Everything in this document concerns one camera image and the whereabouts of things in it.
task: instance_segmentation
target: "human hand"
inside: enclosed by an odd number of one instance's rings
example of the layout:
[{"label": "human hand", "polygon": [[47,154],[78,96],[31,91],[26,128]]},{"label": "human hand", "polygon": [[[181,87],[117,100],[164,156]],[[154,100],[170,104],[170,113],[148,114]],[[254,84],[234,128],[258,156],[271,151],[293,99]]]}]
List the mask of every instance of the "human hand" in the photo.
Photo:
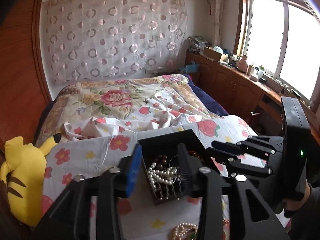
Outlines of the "human hand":
[{"label": "human hand", "polygon": [[307,200],[310,196],[310,192],[311,192],[310,186],[309,186],[308,182],[306,181],[306,191],[305,191],[303,199],[300,201],[297,201],[297,200],[291,200],[291,199],[285,198],[282,201],[284,203],[284,209],[288,210],[288,211],[298,210],[307,202]]}]

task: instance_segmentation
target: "window frame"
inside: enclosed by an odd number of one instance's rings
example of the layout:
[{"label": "window frame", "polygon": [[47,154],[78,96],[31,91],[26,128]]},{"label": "window frame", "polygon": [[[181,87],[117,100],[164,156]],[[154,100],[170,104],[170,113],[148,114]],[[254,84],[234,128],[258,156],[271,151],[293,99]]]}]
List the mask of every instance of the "window frame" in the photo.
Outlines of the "window frame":
[{"label": "window frame", "polygon": [[[234,54],[237,55],[243,55],[247,53],[248,45],[249,45],[249,39],[251,34],[251,24],[252,24],[252,8],[253,8],[253,0],[239,0],[239,17],[238,17],[238,29],[236,33],[236,40],[235,40],[235,46],[234,46]],[[283,32],[283,40],[281,44],[281,52],[279,55],[279,61],[277,64],[276,72],[272,73],[269,70],[265,70],[266,73],[271,75],[273,78],[280,80],[283,84],[286,84],[289,86],[289,89],[295,90],[297,93],[301,95],[301,101],[304,101],[307,106],[310,106],[313,113],[316,113],[318,110],[319,104],[320,104],[320,68],[318,72],[318,77],[316,80],[315,88],[313,90],[313,93],[311,95],[310,100],[307,99],[299,90],[294,88],[292,85],[290,85],[288,82],[280,78],[280,73],[282,70],[282,66],[284,63],[284,57],[286,53],[287,48],[287,42],[288,42],[288,34],[289,34],[289,6],[287,0],[280,1],[284,5],[284,32]],[[243,17],[246,17],[245,19],[245,25],[243,26],[242,20]]]}]

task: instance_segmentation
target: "pearl strand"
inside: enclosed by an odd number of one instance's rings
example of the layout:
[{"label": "pearl strand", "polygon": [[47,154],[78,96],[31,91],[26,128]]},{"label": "pearl strand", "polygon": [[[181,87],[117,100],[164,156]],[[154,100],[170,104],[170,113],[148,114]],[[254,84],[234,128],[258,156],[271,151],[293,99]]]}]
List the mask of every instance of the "pearl strand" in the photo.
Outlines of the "pearl strand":
[{"label": "pearl strand", "polygon": [[193,232],[197,234],[198,226],[190,223],[181,223],[177,225],[176,228],[174,229],[172,240],[176,240],[176,239],[181,240],[181,238],[188,232]]}]

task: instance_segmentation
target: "plastic bag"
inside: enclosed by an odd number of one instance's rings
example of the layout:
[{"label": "plastic bag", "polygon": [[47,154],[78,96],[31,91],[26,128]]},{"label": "plastic bag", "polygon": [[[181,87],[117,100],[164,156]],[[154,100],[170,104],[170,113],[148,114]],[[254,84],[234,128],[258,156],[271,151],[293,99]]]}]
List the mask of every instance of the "plastic bag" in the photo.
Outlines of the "plastic bag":
[{"label": "plastic bag", "polygon": [[219,46],[214,46],[214,47],[213,47],[213,50],[216,51],[216,52],[218,52],[218,53],[223,54],[223,50],[222,50]]}]

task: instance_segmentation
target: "window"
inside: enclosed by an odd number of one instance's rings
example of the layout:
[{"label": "window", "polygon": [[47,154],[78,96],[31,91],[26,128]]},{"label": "window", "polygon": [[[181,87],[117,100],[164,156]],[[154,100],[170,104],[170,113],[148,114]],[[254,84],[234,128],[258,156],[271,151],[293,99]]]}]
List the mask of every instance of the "window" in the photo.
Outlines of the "window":
[{"label": "window", "polygon": [[302,95],[307,104],[317,97],[320,25],[301,6],[288,0],[248,0],[243,54],[248,63]]}]

